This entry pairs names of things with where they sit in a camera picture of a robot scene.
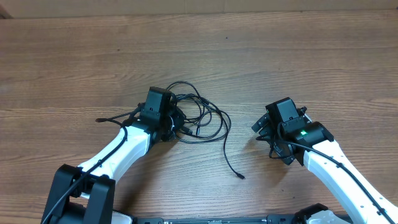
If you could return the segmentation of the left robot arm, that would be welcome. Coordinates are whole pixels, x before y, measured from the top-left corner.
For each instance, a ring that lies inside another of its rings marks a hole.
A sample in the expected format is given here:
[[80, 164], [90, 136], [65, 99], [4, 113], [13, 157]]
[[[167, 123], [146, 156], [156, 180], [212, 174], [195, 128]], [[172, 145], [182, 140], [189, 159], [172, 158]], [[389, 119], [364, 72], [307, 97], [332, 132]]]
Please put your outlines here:
[[117, 117], [107, 119], [120, 130], [97, 155], [78, 166], [58, 168], [42, 223], [133, 223], [132, 216], [114, 211], [116, 184], [154, 144], [170, 140], [182, 126], [183, 116], [175, 94], [152, 86], [146, 101], [124, 117], [123, 122]]

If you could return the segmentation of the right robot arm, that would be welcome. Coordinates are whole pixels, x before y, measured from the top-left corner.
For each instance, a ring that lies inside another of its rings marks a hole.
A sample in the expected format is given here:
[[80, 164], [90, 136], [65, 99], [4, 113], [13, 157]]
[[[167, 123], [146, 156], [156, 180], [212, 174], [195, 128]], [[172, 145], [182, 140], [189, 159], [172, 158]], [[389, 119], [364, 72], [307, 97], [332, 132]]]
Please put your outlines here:
[[297, 161], [320, 179], [353, 223], [397, 223], [397, 206], [380, 194], [345, 156], [327, 128], [291, 98], [266, 106], [252, 130], [270, 146], [269, 157]]

